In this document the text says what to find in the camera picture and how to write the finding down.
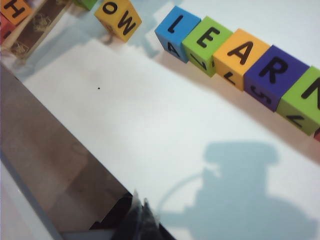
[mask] blue letter block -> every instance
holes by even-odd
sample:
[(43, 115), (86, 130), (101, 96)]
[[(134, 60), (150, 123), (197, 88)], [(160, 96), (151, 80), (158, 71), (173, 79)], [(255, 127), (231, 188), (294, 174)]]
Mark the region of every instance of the blue letter block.
[(272, 45), (244, 74), (244, 90), (275, 112), (281, 97), (308, 66)]
[(187, 63), (188, 57), (182, 41), (200, 21), (199, 17), (175, 6), (154, 32), (164, 50)]

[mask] letter block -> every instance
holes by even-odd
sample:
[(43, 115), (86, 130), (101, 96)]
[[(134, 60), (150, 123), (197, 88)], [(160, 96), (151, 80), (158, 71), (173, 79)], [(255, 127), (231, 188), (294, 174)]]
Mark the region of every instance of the letter block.
[(320, 70), (311, 66), (282, 96), (276, 112), (307, 135), (320, 127)]
[(5, 16), (0, 13), (0, 44), (11, 34), (15, 28), (15, 25), (9, 22), (8, 19), (6, 19)]
[(91, 10), (97, 2), (97, 0), (72, 0), (72, 1), (75, 5), (87, 10)]
[(244, 74), (244, 90), (275, 112), (281, 97), (308, 68), (272, 45)]
[(24, 0), (2, 0), (1, 13), (13, 25), (17, 25), (32, 13), (32, 9)]
[(208, 76), (216, 73), (213, 53), (232, 35), (232, 31), (206, 16), (182, 41), (190, 62)]
[(243, 91), (246, 71), (269, 47), (260, 39), (238, 29), (213, 54), (216, 73)]
[(94, 15), (110, 33), (124, 42), (142, 23), (129, 0), (105, 0)]
[(314, 133), (314, 139), (320, 142), (320, 128)]
[(182, 41), (201, 22), (201, 18), (175, 6), (155, 29), (164, 50), (187, 63), (188, 57)]

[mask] letter o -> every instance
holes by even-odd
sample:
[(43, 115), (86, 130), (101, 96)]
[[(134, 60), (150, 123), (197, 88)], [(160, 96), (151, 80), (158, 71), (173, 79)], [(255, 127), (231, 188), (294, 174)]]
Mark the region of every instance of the letter o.
[[(113, 10), (112, 10), (112, 11), (110, 11), (110, 10), (107, 8), (109, 5), (113, 7)], [(103, 5), (103, 7), (102, 7), (102, 10), (103, 10), (106, 14), (109, 14), (109, 15), (114, 14), (114, 13), (117, 11), (117, 9), (118, 9), (118, 5), (115, 4), (115, 3), (112, 2), (112, 1), (108, 1), (108, 2), (107, 2), (105, 5)]]

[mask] purple letter block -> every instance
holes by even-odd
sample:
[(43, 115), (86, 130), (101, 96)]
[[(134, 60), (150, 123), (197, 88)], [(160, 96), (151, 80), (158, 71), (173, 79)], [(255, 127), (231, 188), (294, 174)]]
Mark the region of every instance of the purple letter block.
[(244, 90), (271, 111), (309, 66), (271, 46), (244, 74)]

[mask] white surface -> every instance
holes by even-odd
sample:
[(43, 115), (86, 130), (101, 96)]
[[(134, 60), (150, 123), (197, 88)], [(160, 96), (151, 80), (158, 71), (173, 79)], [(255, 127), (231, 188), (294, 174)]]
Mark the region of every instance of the white surface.
[(132, 2), (143, 23), (127, 44), (98, 3), (73, 6), (26, 65), (2, 61), (177, 239), (320, 239), (320, 143), (153, 32), (178, 4), (320, 68), (320, 1)]

